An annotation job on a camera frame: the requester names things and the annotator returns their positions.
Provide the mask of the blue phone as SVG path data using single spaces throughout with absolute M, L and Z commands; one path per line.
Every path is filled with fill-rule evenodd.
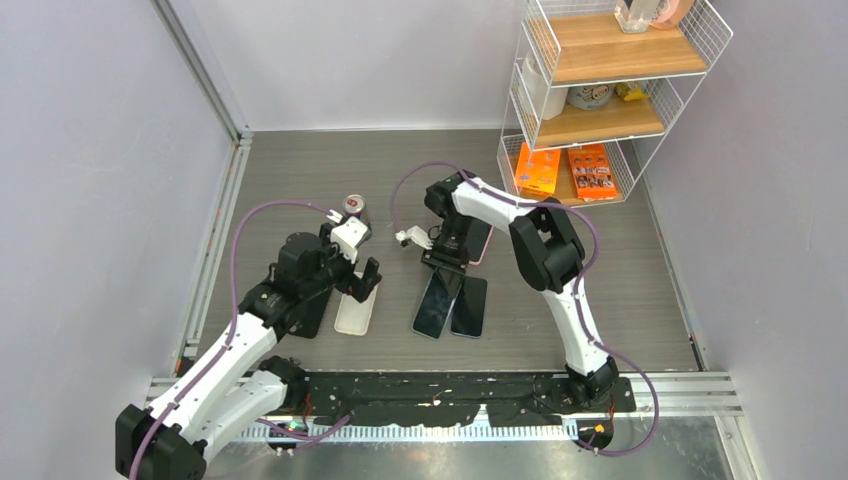
M 480 338 L 483 331 L 488 282 L 483 278 L 466 277 L 451 314 L 452 334 Z

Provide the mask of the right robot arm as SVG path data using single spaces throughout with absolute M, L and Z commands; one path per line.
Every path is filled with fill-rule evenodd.
M 448 295 L 456 297 L 465 282 L 472 221 L 507 234 L 521 277 L 542 294 L 557 325 L 572 400 L 589 411 L 605 403 L 619 371 L 611 354 L 598 344 L 589 307 L 577 298 L 584 290 L 577 280 L 586 251 L 563 205 L 553 198 L 522 199 L 460 173 L 430 185 L 424 203 L 442 224 L 422 261 L 433 268 Z

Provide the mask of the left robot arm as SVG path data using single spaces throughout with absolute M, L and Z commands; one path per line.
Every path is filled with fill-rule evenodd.
M 308 383 L 301 367 L 269 351 L 289 333 L 320 322 L 338 290 L 359 303 L 382 276 L 369 258 L 357 274 L 370 228 L 349 217 L 318 234 L 287 237 L 267 277 L 237 306 L 234 325 L 165 393 L 128 405 L 115 423 L 115 468 L 128 479 L 200 479 L 215 456 L 261 416 L 298 412 Z

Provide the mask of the black phone case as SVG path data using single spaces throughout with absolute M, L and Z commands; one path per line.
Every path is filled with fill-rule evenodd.
M 315 338 L 319 332 L 331 295 L 331 291 L 325 291 L 310 299 L 305 304 L 305 309 L 301 315 L 290 326 L 288 334 L 305 339 Z

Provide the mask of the teal phone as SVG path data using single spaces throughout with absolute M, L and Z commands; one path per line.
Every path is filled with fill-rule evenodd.
M 433 273 L 414 315 L 412 331 L 429 339 L 439 339 L 458 298 L 459 291 L 450 291 L 440 275 Z

